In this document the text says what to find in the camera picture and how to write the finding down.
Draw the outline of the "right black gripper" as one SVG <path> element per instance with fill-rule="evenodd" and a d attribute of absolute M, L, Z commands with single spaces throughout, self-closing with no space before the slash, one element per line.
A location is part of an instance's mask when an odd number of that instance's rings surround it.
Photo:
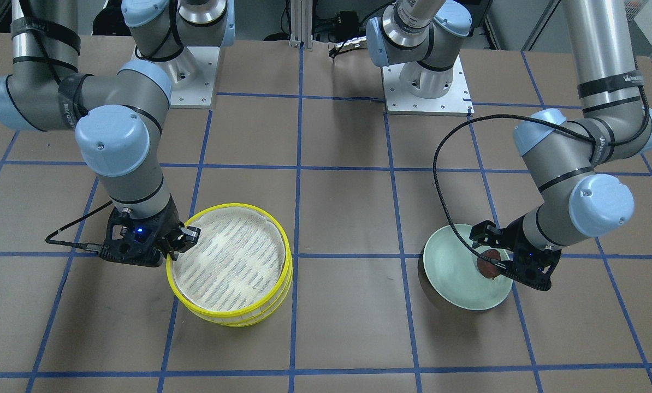
<path fill-rule="evenodd" d="M 114 208 L 97 256 L 121 264 L 159 267 L 167 257 L 176 261 L 194 248 L 200 234 L 198 227 L 185 227 L 180 221 L 172 198 L 161 211 L 144 219 L 133 219 L 130 212 Z"/>

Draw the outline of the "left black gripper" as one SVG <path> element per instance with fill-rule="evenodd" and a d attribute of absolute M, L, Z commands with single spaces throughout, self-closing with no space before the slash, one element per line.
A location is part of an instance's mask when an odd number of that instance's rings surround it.
<path fill-rule="evenodd" d="M 536 248 L 525 235 L 523 220 L 524 217 L 520 217 L 503 229 L 492 221 L 474 225 L 469 234 L 472 248 L 488 246 L 513 252 L 511 261 L 491 261 L 494 267 L 491 279 L 506 276 L 530 288 L 548 291 L 552 286 L 551 274 L 560 261 L 561 251 Z"/>

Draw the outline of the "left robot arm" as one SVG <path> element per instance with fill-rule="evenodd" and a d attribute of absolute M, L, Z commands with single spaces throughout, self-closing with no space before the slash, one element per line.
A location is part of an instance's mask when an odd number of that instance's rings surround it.
<path fill-rule="evenodd" d="M 564 2 L 583 117 L 557 109 L 519 117 L 513 137 L 543 204 L 507 227 L 472 227 L 463 246 L 486 279 L 505 276 L 547 291 L 564 248 L 628 222 L 633 195 L 597 166 L 652 149 L 652 109 L 633 55 L 622 1 Z M 442 94 L 468 35 L 468 10 L 452 1 L 396 1 L 366 23 L 372 62 L 403 64 L 412 94 Z"/>

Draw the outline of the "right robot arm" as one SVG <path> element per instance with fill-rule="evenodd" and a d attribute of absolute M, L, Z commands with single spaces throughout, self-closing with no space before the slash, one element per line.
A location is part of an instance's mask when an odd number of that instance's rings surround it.
<path fill-rule="evenodd" d="M 101 244 L 62 242 L 121 264 L 161 266 L 199 243 L 179 219 L 158 161 L 172 94 L 201 82 L 192 47 L 230 46 L 232 1 L 122 1 L 135 41 L 115 75 L 78 70 L 77 5 L 13 1 L 13 72 L 0 77 L 0 122 L 19 131 L 71 129 L 113 211 Z"/>

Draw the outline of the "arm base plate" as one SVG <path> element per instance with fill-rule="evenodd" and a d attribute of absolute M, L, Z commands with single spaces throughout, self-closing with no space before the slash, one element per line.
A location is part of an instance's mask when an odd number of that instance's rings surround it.
<path fill-rule="evenodd" d="M 475 112 L 460 57 L 434 72 L 417 62 L 381 68 L 386 112 L 393 115 L 466 116 Z"/>
<path fill-rule="evenodd" d="M 221 48 L 173 44 L 172 51 L 162 49 L 151 59 L 135 48 L 132 65 L 151 78 L 166 93 L 174 109 L 211 109 L 216 96 L 216 80 Z"/>

